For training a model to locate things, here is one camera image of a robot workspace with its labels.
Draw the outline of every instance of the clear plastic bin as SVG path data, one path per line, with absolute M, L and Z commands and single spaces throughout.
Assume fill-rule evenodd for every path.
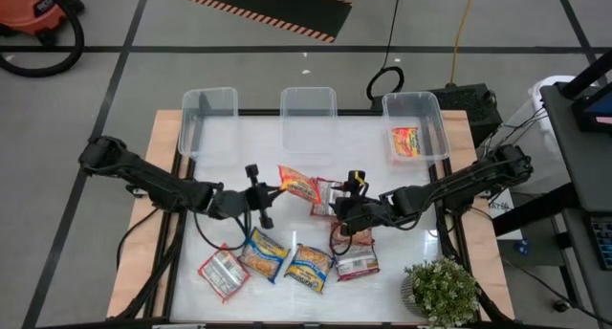
M 200 165 L 228 165 L 238 155 L 238 92 L 190 90 L 183 96 L 179 152 Z
M 336 138 L 336 91 L 327 87 L 287 88 L 280 96 L 281 143 L 294 161 L 325 162 Z
M 382 98 L 382 109 L 392 163 L 448 157 L 447 136 L 435 95 L 429 92 L 387 94 Z

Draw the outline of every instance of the ramen packet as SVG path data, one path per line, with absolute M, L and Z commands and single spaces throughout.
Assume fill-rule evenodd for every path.
M 225 243 L 221 246 L 221 248 L 227 247 Z M 224 303 L 251 277 L 236 256 L 224 250 L 217 251 L 209 257 L 198 270 L 198 274 L 208 281 Z
M 315 180 L 283 165 L 278 166 L 278 173 L 280 174 L 281 182 L 280 190 L 287 190 L 293 195 L 297 195 L 314 204 L 321 203 L 321 196 Z
M 334 258 L 319 249 L 297 245 L 294 259 L 285 272 L 298 282 L 323 294 L 323 285 L 334 265 Z
M 421 155 L 417 127 L 393 128 L 393 146 L 395 153 L 402 157 L 416 157 Z
M 341 243 L 334 247 L 337 252 L 344 252 L 347 243 Z M 336 269 L 338 270 L 338 281 L 351 280 L 356 277 L 375 274 L 381 271 L 379 260 L 374 253 L 374 246 L 351 245 L 348 252 L 336 255 Z
M 274 242 L 258 228 L 253 228 L 249 241 L 238 260 L 274 283 L 289 251 L 289 249 L 285 249 Z
M 342 186 L 342 182 L 327 181 L 317 177 L 317 189 L 321 197 L 320 204 L 313 204 L 310 210 L 311 215 L 316 216 L 336 216 L 334 210 L 329 204 L 334 204 L 336 198 L 340 196 L 348 196 L 348 192 L 333 189 L 335 186 Z
M 336 246 L 340 243 L 348 243 L 351 237 L 342 235 L 340 233 L 340 222 L 334 221 L 332 223 L 332 245 Z M 372 245 L 374 244 L 374 238 L 372 238 L 372 228 L 367 228 L 365 230 L 358 231 L 353 234 L 353 239 L 351 240 L 351 244 L 360 244 L 360 245 Z

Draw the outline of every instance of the orange vacuum cleaner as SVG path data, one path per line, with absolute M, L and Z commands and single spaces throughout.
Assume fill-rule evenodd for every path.
M 80 0 L 0 0 L 0 35 L 26 33 L 36 36 L 45 47 L 56 43 L 55 33 L 68 21 L 75 32 L 75 47 L 60 63 L 26 69 L 9 63 L 0 55 L 0 68 L 23 77 L 48 77 L 67 71 L 83 53 L 85 38 L 77 14 L 85 10 Z

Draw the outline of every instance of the potted plant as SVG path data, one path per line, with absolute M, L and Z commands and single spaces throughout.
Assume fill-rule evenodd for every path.
M 449 328 L 476 320 L 476 279 L 448 258 L 413 265 L 402 283 L 408 310 L 426 317 L 435 327 Z

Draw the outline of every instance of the concrete floor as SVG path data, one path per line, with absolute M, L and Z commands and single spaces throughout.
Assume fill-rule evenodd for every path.
M 314 49 L 326 46 L 318 40 L 186 0 L 82 1 L 86 44 L 93 48 L 73 70 L 45 79 L 0 72 L 2 328 L 22 325 L 60 221 L 64 217 L 68 224 L 73 213 L 49 291 L 38 298 L 44 304 L 29 320 L 41 326 L 104 319 L 115 248 L 132 200 L 118 181 L 87 180 L 81 196 L 80 188 L 73 188 L 77 155 L 97 119 L 101 132 L 143 153 L 155 112 L 180 108 L 189 89 L 231 86 L 240 94 L 241 107 L 276 108 L 286 87 L 330 86 L 338 93 L 339 108 L 366 108 L 365 86 L 384 54 L 359 46 L 383 51 L 395 0 L 350 0 L 353 9 L 337 41 L 321 47 L 327 50 Z M 389 62 L 404 69 L 405 91 L 448 82 L 451 46 L 466 1 L 401 0 L 392 41 L 401 53 L 392 53 Z M 574 75 L 612 46 L 607 2 L 569 0 L 564 7 L 561 0 L 474 0 L 462 37 L 463 46 L 474 48 L 459 54 L 456 82 L 487 83 L 497 94 L 502 118 L 508 118 L 535 82 Z M 568 18 L 573 14 L 578 21 Z M 66 30 L 59 44 L 72 41 Z M 27 36 L 0 38 L 0 51 L 11 62 L 29 66 L 64 56 L 18 47 L 36 44 Z M 219 49 L 228 46 L 234 48 Z M 382 79 L 375 90 L 383 93 L 393 80 Z M 538 272 L 562 289 L 557 271 Z M 562 317 L 551 313 L 552 297 L 518 273 L 507 271 L 519 319 L 593 327 L 575 311 Z

